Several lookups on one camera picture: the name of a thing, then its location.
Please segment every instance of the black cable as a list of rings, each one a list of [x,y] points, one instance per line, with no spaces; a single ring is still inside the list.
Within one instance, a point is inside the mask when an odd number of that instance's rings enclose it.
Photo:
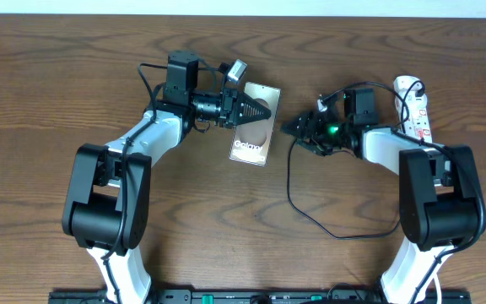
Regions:
[[[151,64],[151,63],[145,63],[145,62],[141,62],[141,63],[138,64],[138,74],[140,75],[140,78],[142,79],[143,84],[145,84],[146,89],[148,89],[149,103],[155,103],[155,100],[153,98],[153,91],[151,90],[151,86],[149,85],[148,80],[143,75],[142,67],[163,68],[163,69],[167,69],[167,67],[156,65],[156,64]]]
[[[207,131],[209,131],[209,128],[211,127],[211,122],[208,122],[208,126],[207,126],[206,128],[203,128],[203,129],[198,128],[198,127],[196,126],[196,123],[195,123],[195,122],[192,124],[192,127],[193,127],[195,130],[197,130],[199,133],[204,134],[204,133],[206,133]]]
[[[355,287],[349,283],[336,283],[328,292],[327,292],[327,299],[329,300],[329,294],[331,294],[332,291],[336,290],[340,285],[348,286],[351,289],[354,290],[355,294],[358,296],[360,301],[363,301],[363,298],[359,295],[358,291],[355,289]]]
[[[410,92],[410,90],[412,90],[412,88],[416,84],[421,84],[421,89],[419,91],[424,92],[424,90],[425,90],[424,83],[421,80],[416,80],[416,81],[414,81],[412,83],[412,85],[410,86],[410,88],[408,89],[408,91],[406,92],[406,94],[404,95],[404,97],[402,97],[392,87],[390,87],[387,84],[383,84],[383,83],[379,83],[379,82],[375,82],[375,81],[361,81],[361,82],[358,82],[358,83],[349,84],[347,86],[342,87],[341,89],[338,89],[338,90],[334,91],[333,93],[331,93],[330,95],[326,96],[325,98],[322,98],[321,99],[321,102],[325,104],[326,101],[330,100],[333,96],[339,94],[340,92],[342,92],[344,90],[351,89],[351,88],[358,87],[358,86],[362,86],[362,85],[372,85],[372,86],[375,86],[375,87],[378,87],[378,88],[382,88],[384,90],[388,90],[388,91],[392,92],[401,101],[401,103],[402,103],[402,106],[401,106],[401,119],[400,119],[401,122],[398,123],[397,125],[399,125],[399,124],[402,125],[410,117],[410,110],[408,109],[408,105],[406,104],[406,97],[408,96],[408,93]],[[402,117],[403,117],[403,114],[404,114],[404,110],[405,109],[406,109],[406,118],[404,120],[402,120]]]
[[[163,87],[163,84],[157,84],[155,86],[154,91],[151,92],[152,100],[155,102],[152,105],[153,115],[149,118],[149,121],[142,125],[135,133],[125,139],[125,144],[123,145],[123,149],[121,151],[121,190],[123,191],[122,200],[121,200],[121,221],[119,225],[119,229],[117,231],[117,236],[114,242],[114,246],[105,254],[101,259],[107,260],[111,257],[112,254],[116,251],[119,247],[123,229],[125,228],[125,223],[127,221],[127,150],[128,147],[132,144],[132,141],[146,128],[151,126],[157,120],[157,109],[156,109],[156,101],[157,101],[157,94],[160,92],[160,89]]]
[[[213,76],[213,84],[211,86],[211,89],[209,89],[210,91],[215,91],[215,88],[217,87],[217,75],[215,75],[215,71],[216,69],[214,68],[211,68],[211,66],[209,66],[209,64],[203,60],[203,59],[198,59],[199,62],[203,63],[204,66],[206,66],[205,69],[207,69],[208,71],[211,72],[211,75]]]
[[[111,272],[111,266],[110,266],[110,260],[106,259],[104,262],[102,262],[103,265],[106,267],[106,273],[108,274],[108,280],[110,281],[110,284],[114,288],[114,295],[116,295],[116,300],[117,304],[122,304],[122,294],[119,291],[119,287],[117,287],[116,284],[116,279],[114,278],[114,274]]]
[[[395,232],[395,230],[398,228],[399,224],[401,223],[400,220],[397,222],[397,224],[395,225],[395,227],[393,227],[393,229],[391,229],[390,231],[387,231],[387,232],[383,232],[383,233],[369,234],[369,235],[357,235],[357,236],[335,236],[326,227],[324,227],[323,225],[321,225],[320,223],[318,223],[318,221],[316,221],[315,219],[313,219],[312,217],[310,217],[308,214],[306,214],[305,212],[303,212],[300,209],[298,209],[297,207],[295,207],[294,203],[292,203],[292,198],[290,197],[290,159],[292,157],[292,149],[294,149],[294,146],[295,146],[295,143],[296,142],[297,142],[297,139],[294,140],[294,142],[292,143],[292,145],[290,146],[290,149],[288,151],[288,175],[286,177],[286,193],[288,195],[288,202],[289,202],[290,206],[297,213],[299,213],[300,215],[304,216],[306,219],[310,220],[312,223],[314,223],[315,225],[317,225],[318,227],[320,227],[320,229],[322,229],[324,232],[326,232],[330,237],[334,238],[335,240],[340,240],[340,241],[362,240],[362,239],[372,239],[372,238],[382,238],[382,237],[389,236],[390,234],[392,234],[393,232]]]
[[[160,68],[160,69],[167,69],[168,67],[166,66],[161,66],[161,65],[158,65],[158,64],[151,64],[151,63],[146,63],[146,62],[142,62],[140,63],[142,66],[144,67],[149,67],[149,68]],[[214,72],[218,72],[219,69],[218,68],[198,68],[198,71],[211,71],[213,70]]]
[[[472,190],[474,191],[474,193],[476,195],[476,206],[477,206],[477,209],[478,209],[478,229],[476,230],[476,233],[473,235],[472,239],[470,239],[470,241],[468,241],[466,244],[464,244],[462,246],[455,247],[455,248],[450,249],[450,250],[446,250],[444,252],[439,253],[436,256],[434,262],[432,263],[429,270],[427,271],[427,273],[425,274],[425,276],[423,277],[423,279],[421,280],[419,285],[416,287],[415,292],[412,295],[412,299],[410,300],[410,303],[413,304],[413,303],[415,303],[417,295],[423,289],[423,286],[429,280],[432,273],[435,271],[436,266],[438,266],[439,263],[442,263],[442,258],[444,256],[466,250],[478,241],[479,237],[483,234],[483,232],[485,230],[486,211],[485,211],[485,207],[484,207],[483,194],[481,193],[479,188],[476,187],[475,182],[466,173],[464,168],[462,166],[460,166],[456,157],[447,148],[441,147],[438,144],[427,143],[423,139],[417,140],[417,139],[412,138],[411,136],[408,136],[406,134],[399,133],[395,128],[392,128],[391,132],[394,135],[396,135],[400,138],[404,138],[404,139],[412,141],[416,144],[420,144],[420,145],[423,145],[423,146],[426,146],[426,147],[429,147],[429,148],[434,148],[434,149],[438,150],[439,152],[441,152],[445,157],[447,157],[455,165],[455,168],[459,171],[459,173],[461,173],[466,178],[468,183],[470,184],[470,187],[472,188]]]
[[[410,91],[412,90],[412,88],[416,85],[416,84],[421,84],[421,91],[424,92],[425,90],[425,84],[423,83],[423,81],[421,80],[416,80],[414,81],[410,87],[408,88],[408,90],[406,91],[406,94],[404,94],[404,98],[401,99],[401,102],[402,102],[402,106],[401,106],[401,116],[399,117],[399,123],[395,126],[399,126],[401,125],[402,126],[402,131],[403,132],[406,132],[406,130],[404,130],[404,123],[407,122],[409,119],[410,119],[410,113],[408,111],[408,106],[406,104],[406,98],[408,97],[408,94],[410,94]],[[406,118],[404,118],[404,109],[407,110],[406,112]]]

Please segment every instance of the wood grain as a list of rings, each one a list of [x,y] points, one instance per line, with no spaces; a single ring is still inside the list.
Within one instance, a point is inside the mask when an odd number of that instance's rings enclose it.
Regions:
[[[100,272],[61,228],[76,149],[140,118],[141,61],[192,49],[240,58],[246,79],[279,87],[276,129],[354,81],[424,80],[435,141],[468,144],[486,199],[486,20],[0,15],[0,302],[42,303],[54,289],[100,288]],[[165,72],[148,71],[151,83]],[[208,85],[204,74],[201,85]],[[377,91],[384,122],[392,98]],[[291,138],[276,132],[264,168],[228,160],[232,132],[191,133],[153,169],[141,243],[159,281],[195,288],[369,285],[402,240],[337,242],[288,206]],[[347,155],[294,150],[293,199],[339,235],[390,229],[397,177]],[[440,271],[486,303],[486,233]]]

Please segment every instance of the green connector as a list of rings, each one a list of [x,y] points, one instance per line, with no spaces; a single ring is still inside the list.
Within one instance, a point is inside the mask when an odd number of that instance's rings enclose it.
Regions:
[[[213,296],[202,296],[202,304],[213,304]]]

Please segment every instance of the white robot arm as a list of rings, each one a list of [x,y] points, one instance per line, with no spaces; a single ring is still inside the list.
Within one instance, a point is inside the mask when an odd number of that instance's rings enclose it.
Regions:
[[[258,101],[225,86],[240,81],[246,69],[242,61],[214,70],[224,74],[220,93],[196,90],[199,62],[193,53],[172,52],[166,83],[154,90],[139,69],[151,97],[143,119],[119,139],[104,146],[85,144],[76,154],[62,226],[99,265],[109,301],[145,303],[149,298],[151,278],[138,244],[148,218],[151,167],[196,128],[196,119],[232,128],[271,116]],[[156,101],[161,89],[163,99]],[[121,191],[110,197],[95,193],[94,185]]]
[[[374,85],[396,95],[401,130],[380,126],[372,89]],[[472,151],[467,146],[432,144],[423,83],[401,76],[395,89],[384,84],[351,84],[318,100],[318,112],[306,112],[282,130],[296,143],[326,156],[341,148],[399,175],[399,209],[406,235],[393,265],[381,276],[387,302],[422,301],[429,282],[454,252],[470,247],[483,233],[486,213]],[[335,108],[343,93],[344,116]],[[435,187],[453,187],[437,194]]]

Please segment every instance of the power strip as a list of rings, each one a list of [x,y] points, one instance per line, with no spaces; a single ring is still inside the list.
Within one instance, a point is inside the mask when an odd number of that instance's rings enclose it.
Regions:
[[[414,76],[399,76],[393,82],[395,91],[402,97],[405,96],[407,90],[410,86],[419,79]],[[425,142],[432,143],[432,135],[430,132],[429,116],[427,112],[427,95],[417,97],[416,92],[423,87],[422,84],[416,84],[410,90],[406,96],[406,104],[408,106],[410,117],[403,124],[404,132],[408,136],[413,138],[423,138]],[[403,120],[401,117],[402,102],[395,98],[395,107],[397,108],[397,114],[400,121]],[[404,118],[406,118],[406,110],[403,113]]]

